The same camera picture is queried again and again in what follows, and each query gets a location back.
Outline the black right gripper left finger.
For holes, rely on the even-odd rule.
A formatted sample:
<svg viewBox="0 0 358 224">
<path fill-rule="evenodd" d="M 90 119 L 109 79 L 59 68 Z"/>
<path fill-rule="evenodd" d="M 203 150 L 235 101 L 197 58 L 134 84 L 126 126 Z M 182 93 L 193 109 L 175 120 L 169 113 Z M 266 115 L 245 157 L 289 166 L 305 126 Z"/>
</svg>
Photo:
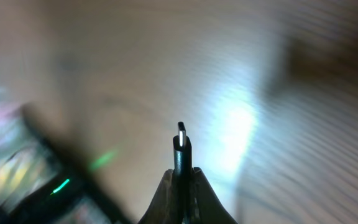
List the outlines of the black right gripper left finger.
<svg viewBox="0 0 358 224">
<path fill-rule="evenodd" d="M 138 224 L 179 223 L 178 190 L 173 169 L 164 172 L 152 201 Z"/>
</svg>

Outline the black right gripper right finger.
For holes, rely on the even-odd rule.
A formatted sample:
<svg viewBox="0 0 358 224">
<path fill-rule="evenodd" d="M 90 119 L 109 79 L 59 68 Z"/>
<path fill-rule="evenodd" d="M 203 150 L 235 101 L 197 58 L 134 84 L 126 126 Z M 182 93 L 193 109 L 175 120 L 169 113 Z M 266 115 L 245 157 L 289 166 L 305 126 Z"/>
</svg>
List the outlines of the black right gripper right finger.
<svg viewBox="0 0 358 224">
<path fill-rule="evenodd" d="M 191 180 L 192 221 L 200 224 L 237 224 L 219 201 L 202 169 L 195 167 Z"/>
</svg>

